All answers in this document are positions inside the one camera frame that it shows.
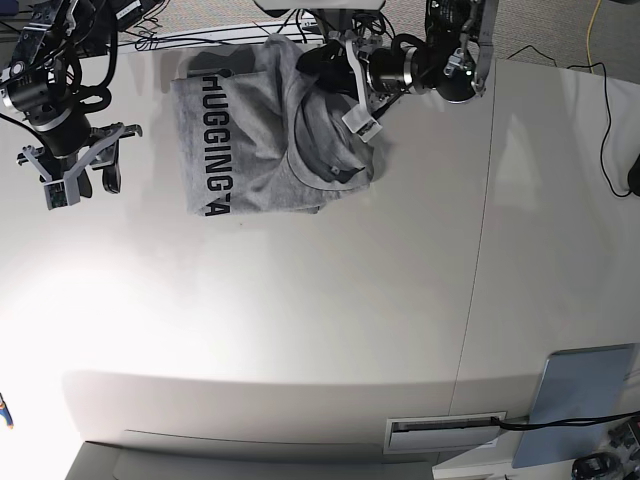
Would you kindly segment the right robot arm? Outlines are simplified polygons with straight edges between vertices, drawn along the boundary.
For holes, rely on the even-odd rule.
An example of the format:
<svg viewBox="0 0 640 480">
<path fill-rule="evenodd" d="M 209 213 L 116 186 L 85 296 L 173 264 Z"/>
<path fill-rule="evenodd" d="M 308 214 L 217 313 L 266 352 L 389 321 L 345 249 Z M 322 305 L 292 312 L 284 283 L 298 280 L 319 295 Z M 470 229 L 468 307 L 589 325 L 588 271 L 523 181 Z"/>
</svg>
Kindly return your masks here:
<svg viewBox="0 0 640 480">
<path fill-rule="evenodd" d="M 110 106 L 119 35 L 143 11 L 140 1 L 38 3 L 1 72 L 2 102 L 38 142 L 16 162 L 37 170 L 50 210 L 92 196 L 89 170 L 100 172 L 106 192 L 121 190 L 119 143 L 143 130 L 121 122 L 94 127 L 89 117 Z"/>
</svg>

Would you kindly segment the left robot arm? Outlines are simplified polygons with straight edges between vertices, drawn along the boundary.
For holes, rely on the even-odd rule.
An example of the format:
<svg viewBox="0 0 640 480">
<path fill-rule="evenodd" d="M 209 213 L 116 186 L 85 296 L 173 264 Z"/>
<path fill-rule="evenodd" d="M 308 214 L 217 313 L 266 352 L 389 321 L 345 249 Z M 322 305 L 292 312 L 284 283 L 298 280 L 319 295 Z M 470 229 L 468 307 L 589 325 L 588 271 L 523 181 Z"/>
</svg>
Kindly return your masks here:
<svg viewBox="0 0 640 480">
<path fill-rule="evenodd" d="M 314 10 L 324 44 L 296 68 L 317 86 L 364 103 L 373 119 L 405 95 L 437 92 L 464 103 L 485 92 L 491 70 L 495 1 L 429 1 L 424 34 L 398 33 L 381 9 Z"/>
</svg>

